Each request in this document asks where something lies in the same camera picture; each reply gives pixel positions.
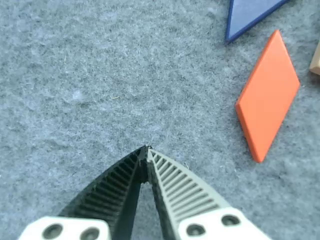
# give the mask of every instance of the screw hole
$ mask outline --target screw hole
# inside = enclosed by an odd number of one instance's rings
[[[43,231],[42,236],[44,239],[55,239],[61,234],[62,229],[60,224],[50,225]]]
[[[99,229],[95,227],[90,227],[81,234],[80,240],[96,240],[98,237]]]
[[[222,223],[225,226],[234,226],[234,225],[238,225],[240,223],[239,218],[237,218],[236,216],[233,215],[225,215],[222,218]]]
[[[206,232],[205,228],[198,224],[191,224],[187,227],[186,233],[189,236],[200,236]]]

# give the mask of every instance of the gray felt surface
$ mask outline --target gray felt surface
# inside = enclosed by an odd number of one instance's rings
[[[275,240],[320,239],[320,1],[291,0],[230,45],[228,0],[0,1],[0,234],[56,215],[129,152],[186,163]],[[235,102],[280,29],[301,87],[263,164]],[[132,239],[160,240],[148,185]]]

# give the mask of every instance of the orange tangram piece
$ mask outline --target orange tangram piece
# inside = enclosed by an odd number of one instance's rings
[[[253,159],[262,163],[300,82],[279,30],[269,38],[235,104]]]

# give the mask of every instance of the blue tangram piece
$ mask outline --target blue tangram piece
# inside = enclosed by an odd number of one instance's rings
[[[225,41],[230,43],[289,0],[231,0]]]

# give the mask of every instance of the wooden block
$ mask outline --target wooden block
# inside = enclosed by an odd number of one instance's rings
[[[320,75],[320,41],[315,49],[309,69],[311,72]]]
[[[231,0],[225,41],[230,43],[289,0]]]
[[[299,86],[285,43],[276,30],[235,105],[256,162],[261,163],[265,159]]]

